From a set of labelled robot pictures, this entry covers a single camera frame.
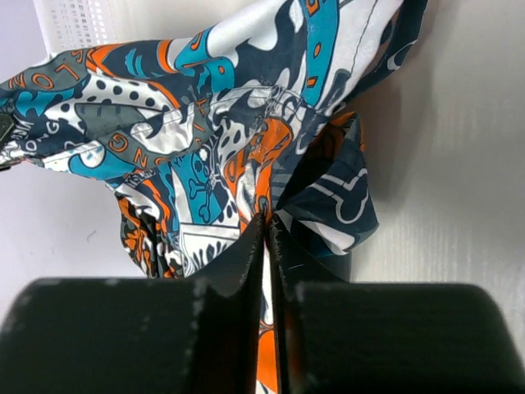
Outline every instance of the fabric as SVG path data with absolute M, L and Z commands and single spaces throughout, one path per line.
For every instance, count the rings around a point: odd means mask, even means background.
M 0 85 L 15 122 L 0 166 L 106 182 L 148 277 L 197 272 L 255 213 L 306 227 L 314 254 L 348 253 L 377 227 L 350 99 L 399 68 L 425 3 L 266 0 L 188 43 L 52 55 Z M 276 392 L 265 273 L 258 389 Z

